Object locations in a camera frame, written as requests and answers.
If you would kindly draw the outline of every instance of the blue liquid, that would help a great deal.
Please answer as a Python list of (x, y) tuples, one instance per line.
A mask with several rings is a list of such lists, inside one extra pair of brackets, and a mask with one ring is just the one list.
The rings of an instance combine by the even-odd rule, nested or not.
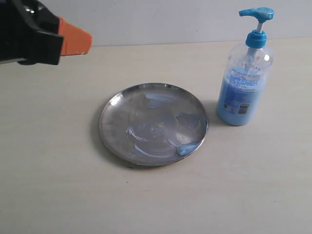
[[(219, 118), (231, 125), (240, 126), (247, 124), (253, 117), (259, 103), (264, 85), (261, 81), (257, 85), (257, 89), (252, 94), (242, 95), (239, 92), (231, 89), (229, 90), (229, 80), (224, 78), (221, 86), (220, 96), (217, 104), (217, 115)], [(228, 100), (225, 103), (228, 92), (231, 92), (231, 101)], [(240, 111), (240, 105), (248, 105), (248, 109), (244, 114), (238, 114)]]

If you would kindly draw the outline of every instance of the orange nozzle tip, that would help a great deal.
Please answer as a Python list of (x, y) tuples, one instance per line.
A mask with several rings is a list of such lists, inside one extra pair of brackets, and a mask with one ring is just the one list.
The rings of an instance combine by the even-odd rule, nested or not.
[(58, 34), (64, 36), (62, 56), (85, 55), (92, 46), (92, 35), (59, 18)]

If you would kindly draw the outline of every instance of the table surface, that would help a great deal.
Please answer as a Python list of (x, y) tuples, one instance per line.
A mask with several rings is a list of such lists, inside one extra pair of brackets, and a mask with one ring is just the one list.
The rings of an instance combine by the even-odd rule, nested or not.
[[(215, 114), (235, 42), (95, 47), (59, 66), (1, 65), (1, 234), (311, 234), (312, 39), (276, 39), (255, 118)], [(134, 167), (103, 146), (100, 112), (129, 86), (197, 96), (210, 128), (188, 158)]]

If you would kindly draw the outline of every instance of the metal plate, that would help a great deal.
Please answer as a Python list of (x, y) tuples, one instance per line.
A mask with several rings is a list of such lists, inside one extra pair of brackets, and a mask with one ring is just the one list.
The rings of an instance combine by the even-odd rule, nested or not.
[(163, 83), (121, 91), (100, 117), (104, 144), (119, 157), (143, 166), (179, 161), (204, 141), (208, 118), (188, 91)]

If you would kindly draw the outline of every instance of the spray bottle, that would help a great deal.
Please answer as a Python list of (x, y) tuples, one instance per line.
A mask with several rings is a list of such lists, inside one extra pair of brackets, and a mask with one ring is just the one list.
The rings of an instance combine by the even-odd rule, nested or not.
[(259, 7), (242, 10), (239, 15), (253, 16), (259, 24), (248, 34), (246, 42), (236, 45), (229, 54), (217, 114), (231, 125), (244, 125), (253, 118), (273, 62), (262, 27), (265, 21), (273, 19), (274, 11)]

